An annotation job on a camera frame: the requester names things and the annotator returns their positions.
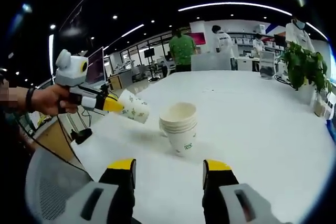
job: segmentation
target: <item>black wristband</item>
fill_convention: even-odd
[[[34,112],[34,109],[32,107],[32,96],[33,96],[34,91],[35,91],[35,88],[30,88],[28,89],[27,94],[26,94],[26,111],[30,113]]]

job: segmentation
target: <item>green shirt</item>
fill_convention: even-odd
[[[191,55],[195,53],[196,45],[192,37],[182,34],[174,36],[169,41],[170,53],[175,58],[176,65],[190,65]]]

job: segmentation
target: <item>green leaves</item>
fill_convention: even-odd
[[[312,53],[290,42],[282,60],[287,64],[288,77],[295,90],[299,90],[307,78],[308,83],[314,84],[318,92],[322,89],[331,92],[331,83],[325,77],[328,68],[321,53]]]

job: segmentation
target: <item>tabletop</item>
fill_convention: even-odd
[[[174,73],[138,96],[151,107],[144,125],[109,113],[72,146],[94,180],[118,158],[137,159],[133,216],[140,222],[205,223],[205,158],[230,165],[282,222],[299,223],[314,207],[335,147],[325,121],[290,86],[256,72],[197,71]],[[197,106],[197,144],[188,158],[174,155],[158,127],[159,113],[180,101]]]

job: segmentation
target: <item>hand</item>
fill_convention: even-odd
[[[78,108],[76,104],[67,101],[69,90],[58,85],[52,85],[42,90],[35,90],[31,98],[31,105],[34,110],[44,115],[57,115],[58,101],[61,99],[60,106],[68,113],[76,113]]]

